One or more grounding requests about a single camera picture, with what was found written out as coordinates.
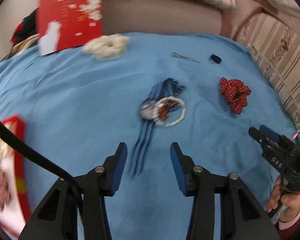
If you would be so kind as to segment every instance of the white beaded bracelet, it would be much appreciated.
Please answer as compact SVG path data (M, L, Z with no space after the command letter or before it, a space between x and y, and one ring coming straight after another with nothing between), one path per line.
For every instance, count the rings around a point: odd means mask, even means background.
M173 122L165 122L165 121L162 121L160 118L159 118L159 107L162 103L164 103L165 101L175 101L175 102L178 102L181 107L182 107L182 110L181 110L181 115L178 119L176 119L175 121ZM154 108L154 122L156 125L158 126L164 126L164 127L170 127L170 126L174 126L176 125L177 123L179 123L182 119L184 119L186 115L186 103L181 100L180 98L176 98L176 97L166 97L166 98L162 98L160 99L156 104L155 104L155 108Z

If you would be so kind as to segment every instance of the metal handle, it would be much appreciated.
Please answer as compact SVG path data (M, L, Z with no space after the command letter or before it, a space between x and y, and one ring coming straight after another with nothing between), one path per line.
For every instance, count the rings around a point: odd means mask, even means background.
M285 213L288 208L288 206L282 204L282 202L279 201L278 207L268 213L268 216L271 218L271 222L273 225L275 225L279 221L280 216Z

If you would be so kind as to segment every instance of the pink sleeve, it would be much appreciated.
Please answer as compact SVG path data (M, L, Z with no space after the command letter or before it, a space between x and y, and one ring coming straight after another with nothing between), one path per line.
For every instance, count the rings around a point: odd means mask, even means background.
M300 212L294 220L288 223L279 221L278 233L281 240L287 240L300 225Z

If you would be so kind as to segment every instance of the black cloth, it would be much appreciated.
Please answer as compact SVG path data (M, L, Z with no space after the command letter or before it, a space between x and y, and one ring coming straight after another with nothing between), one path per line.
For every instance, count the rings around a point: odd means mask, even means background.
M37 34L35 18L37 9L34 10L29 16L23 19L23 22L17 27L13 38L11 39L13 46L24 41L25 39Z
M217 55L214 55L214 54L212 54L212 55L210 56L210 58L211 58L215 63L217 63L217 64L220 64L221 61L222 61L222 59L221 59L220 57L218 57Z

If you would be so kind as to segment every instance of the red polka dot scrunchie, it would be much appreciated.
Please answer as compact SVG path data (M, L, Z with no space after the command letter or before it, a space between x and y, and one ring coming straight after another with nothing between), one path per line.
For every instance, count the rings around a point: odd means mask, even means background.
M241 114L242 108L248 105L247 96L251 94L251 89L241 80L221 78L220 92L225 96L231 110Z

